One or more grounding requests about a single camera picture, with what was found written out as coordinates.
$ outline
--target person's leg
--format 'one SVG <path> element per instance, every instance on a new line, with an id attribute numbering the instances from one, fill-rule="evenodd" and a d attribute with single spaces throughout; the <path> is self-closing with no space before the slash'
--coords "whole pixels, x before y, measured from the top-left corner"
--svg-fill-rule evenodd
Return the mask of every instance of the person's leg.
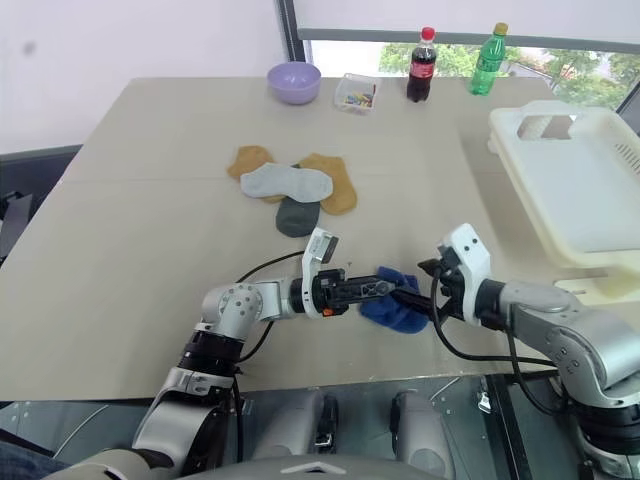
<path id="1" fill-rule="evenodd" d="M 10 443 L 0 442 L 0 478 L 2 480 L 40 480 L 66 463 L 40 455 Z"/>

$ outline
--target white tray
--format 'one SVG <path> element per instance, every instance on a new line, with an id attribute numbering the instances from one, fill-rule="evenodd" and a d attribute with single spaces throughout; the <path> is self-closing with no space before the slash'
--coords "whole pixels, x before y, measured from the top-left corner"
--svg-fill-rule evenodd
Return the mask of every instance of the white tray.
<path id="1" fill-rule="evenodd" d="M 543 138 L 556 116 L 574 119 L 568 138 Z M 610 110 L 555 100 L 494 110 L 489 124 L 490 148 L 500 155 L 552 260 L 615 271 L 588 287 L 599 290 L 592 292 L 599 295 L 593 303 L 635 296 L 640 291 L 640 139 L 633 130 Z M 566 288 L 587 289 L 581 283 Z"/>

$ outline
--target coca-cola bottle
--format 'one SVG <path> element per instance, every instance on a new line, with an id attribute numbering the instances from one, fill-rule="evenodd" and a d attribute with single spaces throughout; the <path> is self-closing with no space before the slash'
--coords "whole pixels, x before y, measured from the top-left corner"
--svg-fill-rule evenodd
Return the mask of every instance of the coca-cola bottle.
<path id="1" fill-rule="evenodd" d="M 411 53 L 407 98 L 414 102 L 426 100 L 431 90 L 431 77 L 436 66 L 436 49 L 433 46 L 435 36 L 436 31 L 433 28 L 424 27 L 420 35 L 420 43 Z"/>

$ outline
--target white wall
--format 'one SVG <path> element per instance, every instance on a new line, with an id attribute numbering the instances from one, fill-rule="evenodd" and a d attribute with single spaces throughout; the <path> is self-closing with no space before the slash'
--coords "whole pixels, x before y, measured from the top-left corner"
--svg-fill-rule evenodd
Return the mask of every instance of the white wall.
<path id="1" fill-rule="evenodd" d="M 131 78 L 285 60 L 274 0 L 0 2 L 0 153 L 84 142 Z"/>

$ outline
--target plastic lid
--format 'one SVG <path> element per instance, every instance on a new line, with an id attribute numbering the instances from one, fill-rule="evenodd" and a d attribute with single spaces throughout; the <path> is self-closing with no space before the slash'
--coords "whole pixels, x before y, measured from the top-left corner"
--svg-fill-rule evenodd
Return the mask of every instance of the plastic lid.
<path id="1" fill-rule="evenodd" d="M 509 25 L 507 25 L 506 23 L 499 22 L 499 23 L 496 23 L 496 26 L 493 29 L 493 33 L 495 33 L 496 35 L 506 35 L 507 30 L 509 30 Z"/>
<path id="2" fill-rule="evenodd" d="M 431 27 L 424 27 L 420 36 L 424 40 L 433 40 L 433 38 L 436 36 L 436 31 Z"/>

